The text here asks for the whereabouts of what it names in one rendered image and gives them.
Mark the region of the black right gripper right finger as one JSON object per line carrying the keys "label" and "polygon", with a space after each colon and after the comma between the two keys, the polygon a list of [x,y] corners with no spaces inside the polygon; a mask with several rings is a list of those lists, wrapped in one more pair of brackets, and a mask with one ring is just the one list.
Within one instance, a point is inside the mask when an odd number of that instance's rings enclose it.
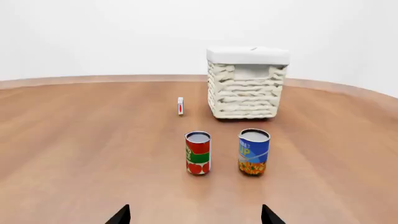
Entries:
{"label": "black right gripper right finger", "polygon": [[261,222],[262,224],[286,224],[265,204],[262,205]]}

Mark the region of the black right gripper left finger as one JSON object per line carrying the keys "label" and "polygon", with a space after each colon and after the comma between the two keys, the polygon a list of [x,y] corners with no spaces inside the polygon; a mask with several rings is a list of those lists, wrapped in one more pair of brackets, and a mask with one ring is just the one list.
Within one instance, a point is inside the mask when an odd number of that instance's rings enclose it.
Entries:
{"label": "black right gripper left finger", "polygon": [[114,214],[105,224],[130,224],[130,206],[126,204],[116,214]]}

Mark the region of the white woven basket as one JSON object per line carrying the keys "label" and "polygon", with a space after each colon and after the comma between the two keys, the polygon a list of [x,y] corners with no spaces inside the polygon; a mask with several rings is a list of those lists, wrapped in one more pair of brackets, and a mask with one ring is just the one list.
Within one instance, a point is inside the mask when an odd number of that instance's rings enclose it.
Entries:
{"label": "white woven basket", "polygon": [[277,114],[288,50],[266,47],[210,47],[208,105],[217,119],[264,119]]}

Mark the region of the blue alphabet soup can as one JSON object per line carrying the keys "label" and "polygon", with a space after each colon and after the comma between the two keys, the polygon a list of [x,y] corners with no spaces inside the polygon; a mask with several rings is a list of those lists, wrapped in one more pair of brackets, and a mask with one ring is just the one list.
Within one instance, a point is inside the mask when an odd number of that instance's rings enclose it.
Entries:
{"label": "blue alphabet soup can", "polygon": [[238,135],[238,167],[246,175],[261,176],[266,170],[271,136],[264,130],[249,128]]}

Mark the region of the red tomato sauce can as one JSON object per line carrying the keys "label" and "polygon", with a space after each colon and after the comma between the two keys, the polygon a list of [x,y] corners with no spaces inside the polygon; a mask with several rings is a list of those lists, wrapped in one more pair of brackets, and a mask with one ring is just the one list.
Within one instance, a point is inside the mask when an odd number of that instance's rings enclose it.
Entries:
{"label": "red tomato sauce can", "polygon": [[207,175],[211,170],[211,136],[204,131],[184,135],[186,168],[192,175]]}

